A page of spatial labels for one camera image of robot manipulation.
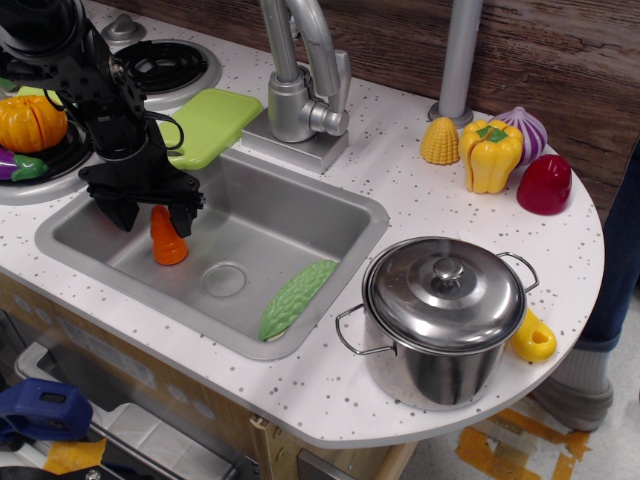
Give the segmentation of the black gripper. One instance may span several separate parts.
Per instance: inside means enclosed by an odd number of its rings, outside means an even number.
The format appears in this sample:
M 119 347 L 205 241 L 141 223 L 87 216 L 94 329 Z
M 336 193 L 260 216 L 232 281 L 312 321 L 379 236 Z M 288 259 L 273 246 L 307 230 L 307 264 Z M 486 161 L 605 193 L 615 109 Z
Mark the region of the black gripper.
M 140 204 L 168 207 L 179 237 L 189 237 L 203 207 L 200 183 L 173 167 L 164 149 L 148 147 L 132 158 L 84 167 L 79 177 L 101 212 L 120 230 L 130 232 Z

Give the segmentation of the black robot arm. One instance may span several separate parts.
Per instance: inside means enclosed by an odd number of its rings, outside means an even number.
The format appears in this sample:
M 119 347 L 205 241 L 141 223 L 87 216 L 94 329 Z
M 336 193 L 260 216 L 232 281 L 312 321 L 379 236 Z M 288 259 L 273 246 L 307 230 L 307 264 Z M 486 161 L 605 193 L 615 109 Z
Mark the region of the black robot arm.
M 163 205 L 186 238 L 203 207 L 199 181 L 174 167 L 140 87 L 123 70 L 79 1 L 4 1 L 1 75 L 53 91 L 93 143 L 100 163 L 80 170 L 88 193 L 123 231 L 142 203 Z

